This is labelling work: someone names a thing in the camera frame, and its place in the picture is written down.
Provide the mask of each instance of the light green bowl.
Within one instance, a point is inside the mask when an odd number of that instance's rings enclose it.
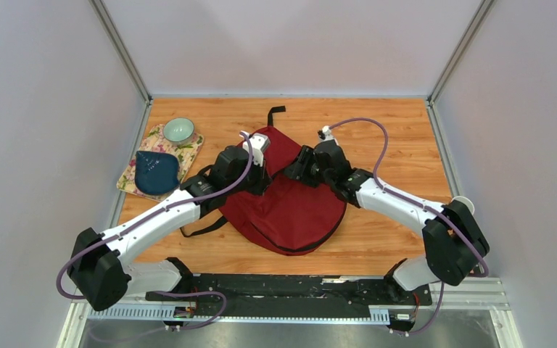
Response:
[[[195,126],[188,118],[175,118],[163,127],[163,136],[174,145],[182,145],[191,141]]]

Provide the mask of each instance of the red backpack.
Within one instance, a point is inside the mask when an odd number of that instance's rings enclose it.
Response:
[[[304,255],[317,249],[335,232],[347,203],[336,198],[325,184],[313,188],[283,174],[302,148],[273,127],[273,113],[284,111],[285,107],[273,107],[268,113],[268,126],[252,132],[270,139],[264,159],[272,183],[263,196],[246,191],[232,194],[219,208],[222,218],[188,235],[181,228],[183,236],[198,236],[230,222],[244,237],[261,247],[283,255]]]

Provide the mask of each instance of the white wall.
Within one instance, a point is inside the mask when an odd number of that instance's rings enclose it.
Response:
[[[107,226],[142,112],[87,1],[0,0],[0,347],[57,343],[55,276]]]
[[[104,0],[152,94],[432,91],[480,0]]]
[[[524,346],[557,347],[557,1],[497,1],[438,109]]]

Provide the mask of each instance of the metal floor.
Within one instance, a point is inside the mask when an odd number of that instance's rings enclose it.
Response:
[[[418,324],[425,324],[432,311],[420,310]],[[137,320],[89,320],[80,344],[100,347],[187,347],[187,348],[285,348],[285,347],[444,347],[496,348],[490,313],[486,310],[446,310],[425,333],[399,337],[385,327],[330,324],[215,323],[193,331],[161,331],[120,344],[103,344],[90,339],[88,328],[102,339],[123,339],[161,327],[160,322]]]

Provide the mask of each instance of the bag zipper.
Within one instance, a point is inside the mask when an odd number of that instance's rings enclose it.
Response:
[[[334,227],[328,233],[326,233],[323,237],[321,237],[321,239],[319,239],[318,241],[315,241],[311,244],[308,244],[307,246],[303,246],[303,247],[298,248],[298,249],[290,249],[290,248],[286,248],[284,246],[280,246],[277,243],[274,243],[274,241],[272,241],[272,239],[268,238],[268,236],[266,236],[266,234],[263,233],[254,223],[251,223],[251,225],[253,226],[253,228],[255,230],[257,230],[257,232],[259,232],[263,236],[263,238],[265,238],[267,241],[270,242],[270,244],[272,244],[275,248],[277,248],[279,250],[282,250],[284,252],[306,252],[308,250],[318,248],[325,241],[327,241],[332,236],[332,234],[334,234],[334,232],[336,231],[336,229],[338,228],[338,226],[342,222],[342,218],[344,217],[344,212],[346,212],[346,211],[347,211],[347,203],[345,202],[344,203],[344,208],[342,210],[342,214],[340,215],[340,219],[338,219],[336,225],[334,225]]]

